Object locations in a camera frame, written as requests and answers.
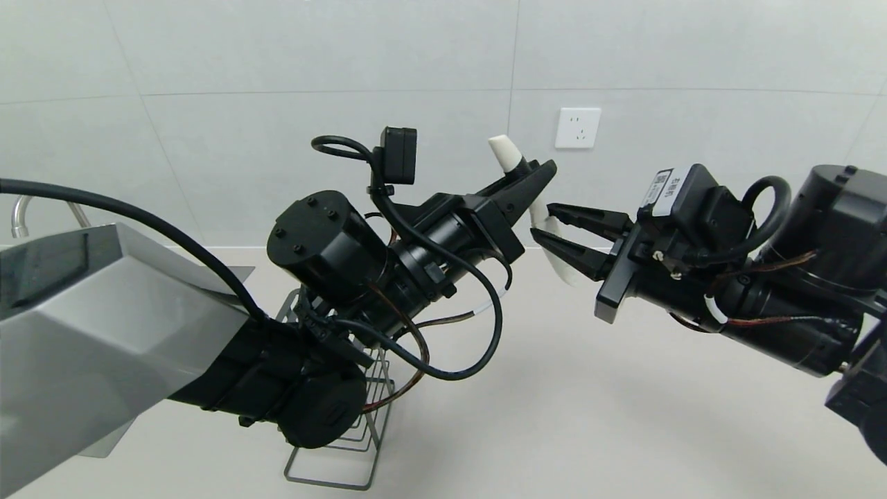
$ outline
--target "white object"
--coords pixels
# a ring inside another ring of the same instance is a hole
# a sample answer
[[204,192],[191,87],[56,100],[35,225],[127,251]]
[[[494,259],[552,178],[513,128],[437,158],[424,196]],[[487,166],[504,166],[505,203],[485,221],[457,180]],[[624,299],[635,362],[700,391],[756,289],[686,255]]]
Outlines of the white object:
[[599,107],[562,107],[554,147],[591,149],[600,124]]
[[644,208],[652,204],[654,217],[668,217],[680,189],[687,180],[690,168],[692,167],[659,170],[644,195],[644,201],[640,203],[640,207]]
[[715,297],[705,295],[705,307],[709,309],[711,317],[714,317],[718,324],[727,324],[730,321],[730,318],[727,317],[725,313],[721,312],[718,302],[715,301]]
[[[489,139],[489,142],[490,149],[492,149],[493,154],[496,156],[503,172],[508,173],[514,170],[521,161],[526,161],[521,151],[507,135],[498,135]],[[530,205],[530,225],[556,236],[561,236],[561,225],[558,223],[557,218],[548,216],[548,208],[546,202],[542,199],[542,195],[537,197]],[[551,254],[547,249],[542,250],[545,252],[548,263],[551,264],[554,272],[568,285],[578,286],[585,278],[579,271],[567,265],[566,262]]]

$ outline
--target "black cable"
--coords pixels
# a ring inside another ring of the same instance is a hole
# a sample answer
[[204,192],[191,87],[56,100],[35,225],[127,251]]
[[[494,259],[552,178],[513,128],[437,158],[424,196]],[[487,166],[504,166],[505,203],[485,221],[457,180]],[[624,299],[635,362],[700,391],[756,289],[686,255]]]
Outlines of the black cable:
[[757,250],[769,241],[789,216],[789,209],[791,208],[791,186],[789,182],[782,177],[774,175],[761,178],[745,192],[745,195],[742,197],[742,207],[752,212],[757,197],[768,187],[773,188],[773,209],[770,210],[770,214],[767,215],[767,219],[761,224],[761,227],[754,230],[748,239],[731,249],[719,253],[707,253],[705,251],[690,253],[684,258],[684,261],[692,266],[725,264],[748,256],[750,252]]
[[[514,277],[514,274],[512,272],[511,266],[508,264],[508,260],[505,260],[505,257],[503,257],[501,253],[493,251],[492,249],[472,248],[472,249],[469,249],[469,250],[463,252],[462,256],[466,257],[472,253],[481,253],[483,255],[489,256],[490,258],[495,258],[502,265],[502,267],[505,268],[505,272],[506,272],[506,276],[507,276],[506,282],[505,282],[505,289],[506,290],[511,289],[511,282],[512,282],[512,278]],[[444,324],[455,324],[457,322],[467,321],[468,319],[471,319],[472,317],[475,317],[474,310],[470,310],[465,313],[459,313],[456,315],[450,315],[447,317],[441,317],[439,319],[431,319],[429,321],[423,321],[423,322],[416,324],[416,327],[421,329],[421,328],[425,328],[425,327],[429,327],[429,326],[443,326]],[[395,333],[392,336],[392,338],[395,341],[397,341],[398,339],[403,337],[408,332],[410,332],[409,329],[401,328],[400,330],[397,331],[397,333]]]
[[[349,149],[353,149],[353,151],[345,151],[336,147],[330,147],[329,145],[344,146],[348,147]],[[450,264],[458,265],[465,269],[466,272],[472,274],[483,285],[483,287],[487,290],[487,293],[490,295],[490,300],[493,303],[493,312],[495,313],[492,338],[490,340],[490,344],[487,346],[487,350],[483,353],[483,356],[478,362],[475,363],[475,365],[471,366],[470,368],[456,372],[447,372],[437,368],[432,368],[431,366],[422,366],[422,363],[419,359],[416,359],[409,352],[404,350],[404,348],[398,345],[396,341],[392,340],[389,337],[386,337],[380,331],[377,331],[362,322],[343,320],[338,320],[337,322],[341,326],[354,326],[373,337],[377,337],[380,343],[387,347],[390,347],[390,349],[395,354],[402,357],[415,368],[426,368],[428,370],[426,374],[428,374],[429,376],[437,377],[443,380],[454,381],[465,379],[477,374],[490,362],[490,359],[492,359],[493,354],[495,354],[496,349],[498,348],[499,339],[502,337],[502,302],[501,300],[499,300],[498,293],[496,292],[496,288],[493,287],[492,282],[490,282],[490,280],[487,279],[487,277],[483,275],[483,273],[478,270],[476,266],[471,265],[463,258],[454,255],[449,250],[437,244],[436,242],[431,241],[425,234],[422,234],[421,232],[416,230],[416,228],[413,227],[409,222],[404,220],[388,195],[388,190],[384,186],[384,177],[379,172],[379,165],[377,164],[373,153],[371,153],[370,150],[366,148],[366,146],[353,139],[331,135],[314,138],[311,141],[311,146],[321,153],[332,154],[349,159],[360,159],[369,163],[370,170],[373,173],[373,182],[370,186],[370,197],[379,208],[379,211],[381,211],[382,215],[385,216],[385,219],[387,219],[387,221],[394,227],[395,231],[400,234],[401,237],[409,236],[413,238],[425,250],[437,254],[437,256],[449,262]]]
[[56,186],[43,182],[31,182],[27,180],[15,180],[12,178],[0,178],[0,194],[18,194],[34,197],[50,198],[65,202],[76,202],[99,210],[110,211],[126,218],[131,218],[167,237],[183,250],[194,255],[203,265],[214,272],[234,292],[249,315],[261,324],[267,323],[268,316],[255,302],[247,291],[247,288],[236,275],[206,248],[198,242],[175,228],[166,220],[157,217],[153,213],[142,210],[127,202],[119,201],[101,194],[74,189],[71,187]]

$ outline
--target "tile grout line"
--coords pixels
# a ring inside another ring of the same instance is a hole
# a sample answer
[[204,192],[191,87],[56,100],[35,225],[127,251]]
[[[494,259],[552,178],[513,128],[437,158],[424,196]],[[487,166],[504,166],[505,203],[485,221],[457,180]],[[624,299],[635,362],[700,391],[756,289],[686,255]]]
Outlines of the tile grout line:
[[517,36],[521,27],[521,0],[517,0],[517,15],[514,16],[514,47],[511,52],[511,84],[508,85],[508,113],[506,115],[505,133],[511,134],[511,107],[514,104],[514,68],[517,63]]
[[544,88],[544,89],[379,89],[379,90],[341,90],[341,91],[203,91],[203,92],[173,92],[173,93],[139,93],[139,94],[112,94],[90,95],[84,97],[62,97],[55,99],[19,100],[12,102],[0,102],[0,106],[14,106],[17,104],[43,104],[50,102],[64,102],[69,100],[90,99],[122,99],[127,97],[184,97],[184,96],[208,96],[208,95],[289,95],[302,93],[379,93],[379,92],[414,92],[414,93],[460,93],[471,91],[508,91],[509,95],[514,91],[748,91],[770,93],[812,93],[821,95],[845,95],[859,97],[887,97],[879,93],[869,92],[844,92],[844,91],[814,91],[814,90],[785,90],[785,89],[734,89],[734,88],[702,88],[702,87],[600,87],[600,88]]
[[142,95],[141,89],[138,88],[138,80],[136,79],[136,74],[132,71],[130,58],[126,57],[126,51],[123,49],[123,41],[121,41],[120,35],[117,34],[117,27],[114,25],[114,18],[111,17],[111,11],[108,9],[108,4],[105,0],[102,0],[102,6],[105,7],[105,15],[108,18],[108,23],[111,24],[111,31],[114,32],[114,39],[117,40],[117,46],[120,48],[120,54],[123,56],[123,61],[126,63],[126,69],[130,73],[132,84],[134,87],[136,87],[138,100],[142,103],[142,110],[145,111],[145,117],[148,118],[148,123],[151,124],[151,130],[154,133],[154,138],[157,139],[158,146],[160,146],[161,148],[163,158],[166,160],[167,168],[169,168],[169,173],[172,174],[172,178],[176,181],[178,192],[182,194],[184,205],[188,208],[188,212],[191,213],[191,219],[194,221],[194,227],[197,229],[197,234],[200,236],[200,241],[206,242],[207,238],[206,235],[204,235],[203,233],[203,228],[200,227],[200,222],[197,221],[197,216],[194,214],[194,208],[192,208],[191,202],[188,201],[188,196],[185,195],[184,189],[182,188],[182,181],[179,180],[178,175],[176,174],[176,169],[172,166],[172,161],[169,159],[169,154],[167,153],[166,147],[163,145],[163,141],[161,140],[161,134],[157,131],[157,125],[154,124],[154,119],[151,117],[151,113],[148,111],[148,105],[145,103],[145,96]]
[[853,149],[856,148],[856,145],[859,144],[860,138],[862,137],[862,131],[866,129],[866,125],[868,124],[869,118],[872,117],[872,113],[875,112],[875,107],[878,105],[878,97],[875,96],[872,99],[872,106],[868,109],[868,113],[866,113],[865,119],[862,120],[860,127],[856,130],[856,137],[853,138],[853,142],[850,144],[850,147],[847,149],[847,154],[844,155],[844,164],[848,164],[850,161],[850,155],[853,153]]

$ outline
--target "white tape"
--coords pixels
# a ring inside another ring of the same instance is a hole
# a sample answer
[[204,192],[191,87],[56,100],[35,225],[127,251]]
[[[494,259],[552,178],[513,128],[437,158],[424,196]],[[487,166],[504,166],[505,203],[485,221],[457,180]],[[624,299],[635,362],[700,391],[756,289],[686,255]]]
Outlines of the white tape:
[[730,321],[730,318],[727,317],[725,313],[721,312],[720,307],[718,307],[718,302],[715,301],[715,297],[706,295],[705,307],[709,309],[711,317],[714,317],[715,321],[719,324],[727,324]]

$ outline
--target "electrical wire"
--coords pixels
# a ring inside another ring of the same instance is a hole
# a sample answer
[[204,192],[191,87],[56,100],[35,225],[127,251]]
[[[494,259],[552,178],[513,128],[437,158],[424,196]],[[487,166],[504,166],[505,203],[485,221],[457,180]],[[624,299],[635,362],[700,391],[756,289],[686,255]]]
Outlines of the electrical wire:
[[[337,147],[330,147],[330,145],[343,146],[351,150],[349,151]],[[490,295],[493,312],[495,313],[490,344],[487,346],[487,349],[481,356],[481,359],[469,368],[462,369],[461,371],[452,372],[433,368],[427,363],[422,362],[414,355],[407,352],[402,346],[398,345],[396,341],[382,334],[379,330],[373,328],[368,324],[358,321],[336,319],[333,319],[333,323],[340,327],[357,329],[371,337],[376,338],[383,346],[388,347],[392,352],[394,352],[394,354],[406,360],[415,368],[424,370],[424,372],[429,376],[446,381],[456,381],[466,379],[480,372],[480,370],[483,369],[492,359],[493,355],[496,352],[496,349],[498,348],[499,340],[502,337],[502,302],[499,299],[498,292],[496,291],[496,288],[493,287],[492,282],[490,282],[490,280],[487,279],[487,277],[483,275],[483,273],[478,270],[476,266],[471,265],[465,259],[453,254],[440,244],[430,240],[425,234],[422,234],[421,232],[416,230],[415,227],[413,227],[403,218],[403,216],[401,216],[394,203],[390,199],[390,190],[388,189],[388,186],[385,185],[384,177],[380,173],[380,168],[376,157],[373,156],[373,153],[371,153],[370,150],[366,148],[366,146],[354,139],[332,135],[315,137],[311,141],[311,146],[314,147],[314,149],[316,149],[317,151],[324,154],[331,154],[334,156],[349,159],[358,159],[369,163],[370,170],[373,174],[372,183],[369,189],[370,197],[379,208],[379,211],[382,213],[385,219],[387,219],[392,227],[394,227],[394,230],[401,237],[407,236],[414,239],[422,248],[436,254],[441,259],[447,261],[450,265],[457,265],[463,268],[467,273],[472,274],[483,285],[487,293]]]
[[684,261],[692,266],[725,264],[748,256],[750,252],[757,250],[769,241],[789,216],[789,209],[791,208],[791,186],[789,182],[782,177],[774,175],[761,178],[745,192],[745,195],[742,197],[742,207],[748,212],[752,212],[757,197],[768,187],[773,189],[773,209],[770,210],[770,214],[767,215],[761,227],[753,229],[747,239],[731,249],[719,253],[708,253],[705,250],[696,251],[688,254]]
[[[481,253],[481,254],[486,255],[488,257],[494,258],[497,261],[499,261],[499,263],[502,265],[503,268],[505,268],[506,282],[505,282],[505,286],[502,288],[502,291],[500,291],[500,293],[499,293],[500,297],[504,296],[505,292],[508,291],[509,289],[511,289],[511,282],[514,277],[514,274],[512,272],[512,268],[508,264],[508,261],[505,260],[505,257],[503,257],[500,253],[493,251],[492,249],[486,249],[486,248],[469,249],[468,251],[465,251],[464,253],[462,253],[462,256],[466,257],[472,253]],[[455,324],[457,322],[467,321],[468,319],[471,319],[472,317],[476,317],[477,315],[482,313],[484,310],[489,308],[490,303],[491,303],[491,301],[487,300],[487,302],[485,304],[480,305],[473,310],[469,310],[468,312],[459,313],[456,315],[450,315],[448,317],[441,317],[440,319],[432,319],[430,321],[420,322],[419,324],[416,324],[416,326],[421,329],[421,328],[430,327],[430,326],[442,326],[444,324]],[[407,328],[401,328],[399,331],[397,331],[397,333],[395,333],[392,336],[392,338],[394,338],[397,341],[397,339],[399,339],[400,337],[402,337],[403,335],[405,335],[408,332],[409,332],[409,330]]]
[[151,227],[175,244],[181,246],[183,250],[196,257],[203,265],[206,265],[209,270],[218,275],[219,278],[231,288],[231,291],[237,296],[238,300],[243,304],[244,309],[246,309],[247,313],[249,313],[253,319],[260,324],[278,323],[269,319],[268,315],[255,302],[247,288],[242,282],[240,282],[237,276],[234,275],[231,269],[223,264],[206,248],[189,237],[188,234],[185,234],[153,213],[142,210],[127,202],[116,200],[101,194],[91,193],[89,191],[46,184],[43,182],[16,180],[12,178],[0,178],[0,194],[30,195],[65,202],[76,202],[85,206],[91,206],[92,208],[98,208],[99,210],[110,211]]
[[[421,360],[428,364],[431,361],[431,354],[428,350],[428,343],[425,341],[425,337],[419,331],[419,327],[415,323],[413,323],[409,315],[400,310],[400,308],[398,308],[397,305],[394,304],[394,302],[392,302],[387,296],[385,296],[385,293],[382,292],[382,290],[379,289],[375,284],[370,283],[368,284],[368,287],[373,293],[376,294],[376,296],[379,297],[380,300],[382,300],[382,302],[385,303],[385,305],[387,305],[394,313],[397,314],[398,317],[400,317],[401,322],[403,322],[404,325],[409,329],[409,331],[412,333],[412,337],[416,340],[416,344],[419,346]],[[422,379],[423,376],[425,376],[425,373],[416,369],[416,374],[412,375],[410,381],[406,382],[406,384],[401,386],[394,393],[392,393],[388,397],[385,397],[384,399],[364,405],[364,414],[383,408],[394,400],[403,397],[404,394],[409,392],[413,388],[413,386],[415,386]]]
[[[378,211],[371,211],[371,212],[365,214],[364,218],[370,219],[370,218],[385,218],[385,217],[383,217],[382,214]],[[397,241],[397,231],[394,230],[394,227],[391,227],[391,235],[389,237],[389,246],[394,244],[396,241]]]
[[765,272],[775,272],[777,270],[782,270],[785,268],[789,268],[796,265],[802,265],[810,260],[816,258],[817,252],[816,250],[807,251],[806,253],[802,253],[796,257],[788,258],[786,260],[782,260],[779,262],[771,262],[769,264],[761,264],[754,265],[749,268],[723,272],[718,274],[715,279],[711,282],[708,289],[705,291],[705,295],[703,299],[705,300],[705,307],[708,309],[711,317],[714,318],[719,324],[732,324],[735,326],[750,326],[750,325],[758,325],[765,324],[768,322],[764,322],[765,320],[780,320],[783,321],[785,319],[791,320],[787,317],[770,317],[770,318],[759,318],[759,319],[732,319],[727,316],[718,306],[718,302],[715,299],[715,295],[718,291],[724,286],[724,283],[737,275],[744,275],[748,273],[765,273]]
[[687,329],[692,329],[693,331],[696,331],[697,333],[707,333],[707,332],[708,332],[708,331],[706,331],[705,329],[700,328],[699,325],[694,324],[693,322],[688,321],[687,319],[684,319],[683,317],[681,317],[680,315],[677,315],[677,314],[674,313],[674,312],[669,312],[668,314],[669,314],[669,315],[671,316],[671,318],[674,319],[678,324],[680,324],[681,326],[683,326],[683,327],[685,327],[685,328],[687,328]]

